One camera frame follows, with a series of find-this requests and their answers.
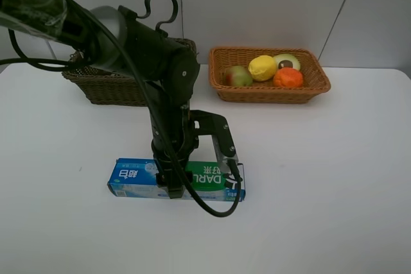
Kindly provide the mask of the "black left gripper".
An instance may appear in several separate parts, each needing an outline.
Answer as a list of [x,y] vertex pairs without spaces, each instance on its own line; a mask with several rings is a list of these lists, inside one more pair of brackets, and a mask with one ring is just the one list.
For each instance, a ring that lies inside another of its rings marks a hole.
[[194,134],[194,122],[189,118],[189,104],[187,103],[179,107],[160,105],[157,111],[157,117],[150,116],[153,133],[152,151],[158,170],[156,182],[161,189],[168,191],[170,199],[180,199],[184,195],[185,185],[171,162],[155,120],[159,119],[163,123],[166,137],[183,171],[186,170],[189,156],[193,150],[198,148],[198,139]]

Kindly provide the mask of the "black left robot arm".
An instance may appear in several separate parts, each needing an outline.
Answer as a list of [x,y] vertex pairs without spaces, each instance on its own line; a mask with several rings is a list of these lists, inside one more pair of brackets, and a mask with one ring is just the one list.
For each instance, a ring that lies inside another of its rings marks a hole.
[[[145,26],[140,15],[124,6],[87,10],[74,0],[1,0],[1,26],[17,55],[9,64],[50,72],[91,66],[133,78],[150,111],[158,186],[170,198],[192,191],[185,167],[198,145],[189,101],[199,64],[189,47],[160,27]],[[17,43],[18,32],[70,46],[83,55],[82,61],[27,56]]]

